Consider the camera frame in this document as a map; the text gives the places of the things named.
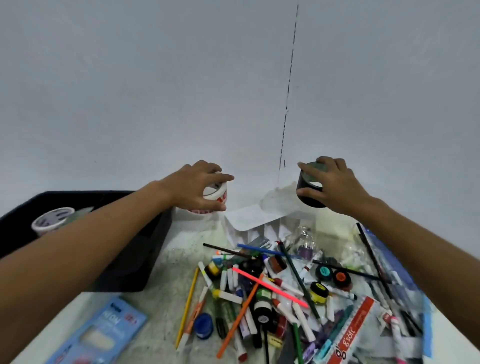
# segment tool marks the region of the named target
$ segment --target blue paint jar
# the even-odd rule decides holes
[[[193,330],[200,340],[207,340],[213,333],[213,320],[209,314],[200,314],[193,323]]]

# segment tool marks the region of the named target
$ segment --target yellow colored pencil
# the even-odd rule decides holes
[[[190,309],[190,303],[192,302],[193,291],[195,290],[195,283],[197,282],[198,272],[200,269],[197,267],[193,276],[192,285],[190,286],[190,292],[188,293],[187,303],[185,304],[185,310],[183,311],[183,317],[181,318],[180,330],[177,335],[177,342],[175,343],[175,349],[178,349],[180,339],[183,334],[183,328],[185,327],[185,321],[187,321],[188,310]]]

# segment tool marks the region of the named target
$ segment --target blue plastic folder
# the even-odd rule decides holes
[[[110,364],[147,320],[119,297],[74,332],[46,364]]]

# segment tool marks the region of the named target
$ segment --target wall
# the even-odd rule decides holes
[[[280,183],[298,161],[345,158],[480,257],[479,16],[473,0],[300,0]]]
[[[186,163],[278,181],[297,4],[0,4],[0,216],[47,190],[137,189]]]

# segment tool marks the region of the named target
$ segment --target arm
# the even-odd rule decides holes
[[[480,349],[480,261],[371,197],[343,159],[320,157],[327,172],[300,168],[322,183],[298,195],[352,216],[384,242],[440,311]]]
[[[226,209],[203,199],[206,186],[233,177],[199,161],[93,211],[0,260],[0,363],[9,363],[128,242],[171,206]]]

